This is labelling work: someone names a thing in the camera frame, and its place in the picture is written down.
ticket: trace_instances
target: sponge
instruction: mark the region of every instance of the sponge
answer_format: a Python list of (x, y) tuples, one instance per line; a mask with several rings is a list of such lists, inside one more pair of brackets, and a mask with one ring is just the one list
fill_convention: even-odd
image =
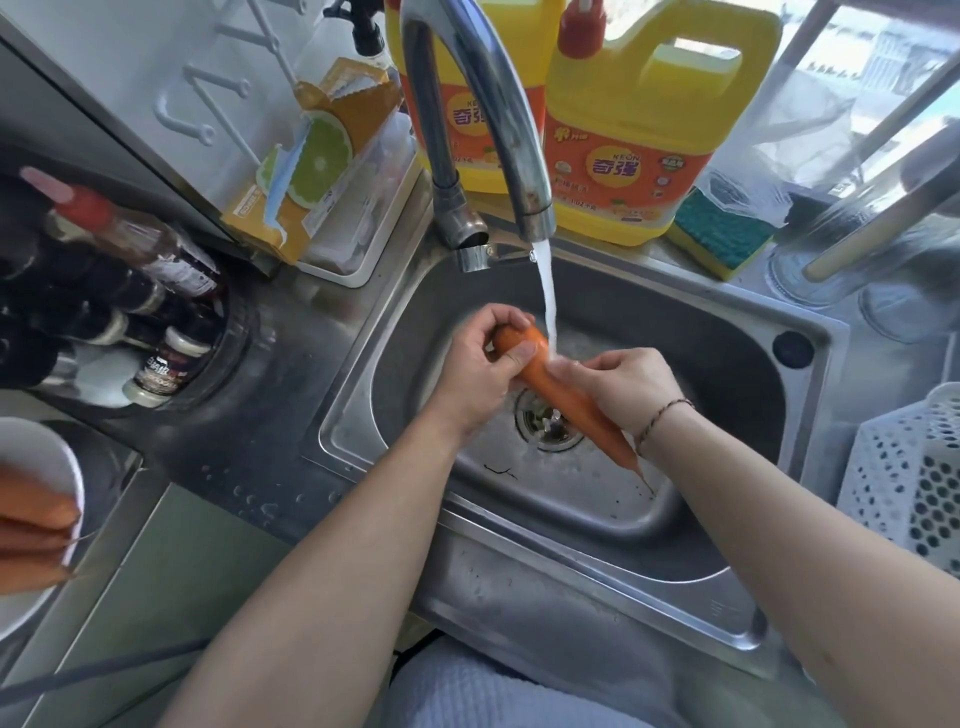
[(720, 209), (694, 187), (677, 210), (666, 237), (720, 280), (730, 280), (776, 230), (762, 220)]

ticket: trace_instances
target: faucet spout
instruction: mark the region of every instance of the faucet spout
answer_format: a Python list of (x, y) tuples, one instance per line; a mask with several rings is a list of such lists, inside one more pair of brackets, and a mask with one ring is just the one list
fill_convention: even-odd
[[(519, 236), (528, 243), (557, 229), (540, 135), (514, 65), (474, 0), (403, 0), (400, 32), (412, 102), (433, 172), (434, 216), (451, 250), (486, 245), (486, 223), (470, 208), (446, 133), (433, 36), (467, 79), (500, 157)], [(467, 270), (482, 270), (484, 266)]]

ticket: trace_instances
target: running water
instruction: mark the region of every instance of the running water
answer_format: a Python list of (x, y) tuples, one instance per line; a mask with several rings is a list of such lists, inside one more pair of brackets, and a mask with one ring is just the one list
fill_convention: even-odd
[(553, 268), (551, 267), (550, 241), (534, 243), (537, 256), (537, 270), (540, 272), (540, 285), (543, 286), (544, 315), (546, 333), (550, 341), (550, 358), (557, 355), (557, 296), (553, 291)]

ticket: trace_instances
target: sink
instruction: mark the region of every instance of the sink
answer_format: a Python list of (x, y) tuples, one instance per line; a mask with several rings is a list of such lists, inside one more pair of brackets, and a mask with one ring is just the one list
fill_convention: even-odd
[[(494, 241), (519, 245), (508, 231)], [(705, 416), (811, 486), (844, 324), (674, 266), (553, 247), (561, 353), (659, 349)], [(453, 331), (491, 301), (542, 312), (536, 266), (460, 274), (432, 232), (412, 241), (303, 455), (358, 480), (429, 396)], [(775, 340), (790, 345), (780, 359)], [(508, 396), (458, 456), (441, 526), (732, 664), (773, 669), (779, 637), (666, 477), (643, 463), (644, 482), (544, 413), (530, 391)]]

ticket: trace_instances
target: red bottle cap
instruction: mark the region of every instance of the red bottle cap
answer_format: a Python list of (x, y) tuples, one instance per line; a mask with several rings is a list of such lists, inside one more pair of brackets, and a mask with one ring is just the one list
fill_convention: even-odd
[(606, 31), (603, 0), (573, 0), (560, 18), (557, 49), (571, 59), (588, 59), (603, 48)]
[(113, 203), (89, 187), (66, 184), (34, 167), (21, 169), (20, 177), (53, 200), (57, 213), (88, 232), (99, 232), (113, 220)]

